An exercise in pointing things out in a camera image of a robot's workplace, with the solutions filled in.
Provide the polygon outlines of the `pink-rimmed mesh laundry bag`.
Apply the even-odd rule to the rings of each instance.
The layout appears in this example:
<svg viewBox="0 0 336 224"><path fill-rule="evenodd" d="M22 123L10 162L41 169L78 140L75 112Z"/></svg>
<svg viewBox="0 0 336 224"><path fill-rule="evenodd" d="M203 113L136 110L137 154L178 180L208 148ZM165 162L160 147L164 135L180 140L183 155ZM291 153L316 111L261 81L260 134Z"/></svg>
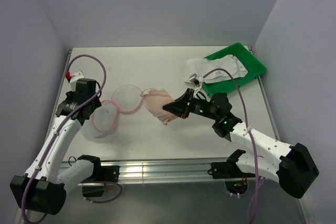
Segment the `pink-rimmed mesh laundry bag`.
<svg viewBox="0 0 336 224"><path fill-rule="evenodd" d="M115 89L111 99L101 101L101 106L85 121L80 133L87 139L101 138L113 132L119 115L137 112L143 102L142 90L135 85L123 85Z"/></svg>

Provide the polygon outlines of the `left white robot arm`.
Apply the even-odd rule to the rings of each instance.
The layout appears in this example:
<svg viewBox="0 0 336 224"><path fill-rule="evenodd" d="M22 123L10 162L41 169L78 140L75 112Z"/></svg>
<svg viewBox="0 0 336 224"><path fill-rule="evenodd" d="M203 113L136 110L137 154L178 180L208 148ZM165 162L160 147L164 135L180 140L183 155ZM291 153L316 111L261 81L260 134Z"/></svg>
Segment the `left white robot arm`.
<svg viewBox="0 0 336 224"><path fill-rule="evenodd" d="M56 215L63 207L67 194L79 183L86 179L96 182L101 178L100 158L90 155L81 155L70 168L59 172L73 138L100 106L93 79L77 80L75 89L66 93L38 156L23 176L15 175L10 182L22 211Z"/></svg>

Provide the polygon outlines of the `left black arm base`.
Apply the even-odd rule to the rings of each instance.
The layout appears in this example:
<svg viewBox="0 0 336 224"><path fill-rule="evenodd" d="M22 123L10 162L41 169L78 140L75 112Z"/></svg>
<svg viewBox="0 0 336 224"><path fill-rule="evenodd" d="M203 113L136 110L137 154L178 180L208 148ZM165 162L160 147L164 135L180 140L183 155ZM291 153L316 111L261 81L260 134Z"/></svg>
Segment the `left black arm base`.
<svg viewBox="0 0 336 224"><path fill-rule="evenodd" d="M78 160L87 160L93 163L93 174L84 180L85 183L94 183L97 182L113 182L117 183L120 174L120 166L118 165L107 165L102 166L101 160L99 157L90 156L90 155L81 155L78 157ZM86 198L98 198L103 196L107 184L100 186L83 186L82 195Z"/></svg>

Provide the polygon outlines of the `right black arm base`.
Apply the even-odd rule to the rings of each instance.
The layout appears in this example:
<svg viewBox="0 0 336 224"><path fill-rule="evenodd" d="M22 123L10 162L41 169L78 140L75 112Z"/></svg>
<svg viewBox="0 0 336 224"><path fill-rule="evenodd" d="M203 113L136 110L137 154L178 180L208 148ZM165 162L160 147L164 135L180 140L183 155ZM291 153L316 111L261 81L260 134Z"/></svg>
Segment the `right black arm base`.
<svg viewBox="0 0 336 224"><path fill-rule="evenodd" d="M248 193L248 178L254 177L253 174L243 173L236 164L230 162L213 162L207 173L212 179L223 179L231 197Z"/></svg>

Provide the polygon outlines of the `beige pink bra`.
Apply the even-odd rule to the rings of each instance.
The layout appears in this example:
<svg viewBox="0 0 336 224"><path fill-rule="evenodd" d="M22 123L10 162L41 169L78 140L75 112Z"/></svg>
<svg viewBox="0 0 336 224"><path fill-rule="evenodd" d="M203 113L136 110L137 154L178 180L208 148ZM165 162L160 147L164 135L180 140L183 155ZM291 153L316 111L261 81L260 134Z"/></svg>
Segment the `beige pink bra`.
<svg viewBox="0 0 336 224"><path fill-rule="evenodd" d="M174 99L165 89L148 88L143 90L140 96L144 101L146 109L159 119L163 125L167 125L177 118L174 114L163 109L164 105L174 102Z"/></svg>

